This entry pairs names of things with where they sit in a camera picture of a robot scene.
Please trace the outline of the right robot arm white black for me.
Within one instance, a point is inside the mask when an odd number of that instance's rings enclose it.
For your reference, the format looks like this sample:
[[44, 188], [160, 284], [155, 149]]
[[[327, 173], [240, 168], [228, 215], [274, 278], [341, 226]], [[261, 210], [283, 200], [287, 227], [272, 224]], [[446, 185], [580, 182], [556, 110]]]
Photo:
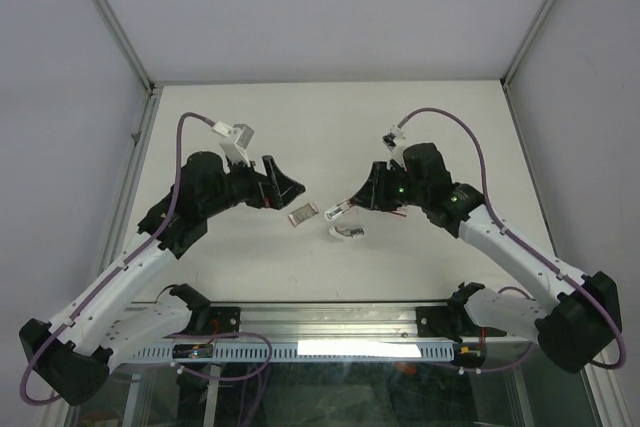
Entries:
[[621, 344], [616, 283], [605, 273], [587, 275], [539, 252], [491, 210], [485, 195], [454, 182], [432, 143], [412, 145], [402, 162], [373, 163], [352, 205], [392, 212], [417, 207], [435, 226], [485, 254], [528, 292], [518, 298], [470, 282], [460, 284], [447, 310], [427, 323], [459, 342], [477, 327], [494, 328], [537, 345], [556, 366], [577, 373], [611, 343]]

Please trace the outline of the pink white mini stapler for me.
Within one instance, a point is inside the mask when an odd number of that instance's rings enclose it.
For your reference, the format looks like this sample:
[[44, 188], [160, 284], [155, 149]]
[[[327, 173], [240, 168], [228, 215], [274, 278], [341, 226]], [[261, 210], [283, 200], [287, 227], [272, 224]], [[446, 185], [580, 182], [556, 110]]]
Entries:
[[331, 236], [343, 242], [353, 241], [365, 236], [366, 232], [363, 227], [360, 226], [332, 226], [329, 229]]

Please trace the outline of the red white staple box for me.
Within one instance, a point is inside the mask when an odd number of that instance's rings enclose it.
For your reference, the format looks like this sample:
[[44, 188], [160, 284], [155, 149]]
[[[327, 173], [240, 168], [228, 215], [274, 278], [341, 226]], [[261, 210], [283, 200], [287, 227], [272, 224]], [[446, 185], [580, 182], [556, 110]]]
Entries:
[[291, 211], [287, 215], [287, 218], [293, 227], [297, 227], [318, 214], [318, 207], [314, 203], [309, 202]]

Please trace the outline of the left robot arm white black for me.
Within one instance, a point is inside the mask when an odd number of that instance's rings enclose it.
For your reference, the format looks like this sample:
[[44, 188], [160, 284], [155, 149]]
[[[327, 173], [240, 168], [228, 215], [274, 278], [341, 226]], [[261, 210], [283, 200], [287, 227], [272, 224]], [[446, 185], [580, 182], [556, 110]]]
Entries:
[[281, 210], [305, 186], [285, 175], [273, 157], [232, 163], [208, 151], [177, 164], [169, 193], [139, 222], [130, 244], [69, 306], [48, 321], [35, 318], [19, 331], [29, 361], [57, 398], [78, 406], [93, 397], [111, 373], [152, 342], [184, 333], [211, 334], [211, 302], [186, 283], [127, 319], [120, 316], [151, 280], [174, 265], [207, 232], [210, 218], [239, 204]]

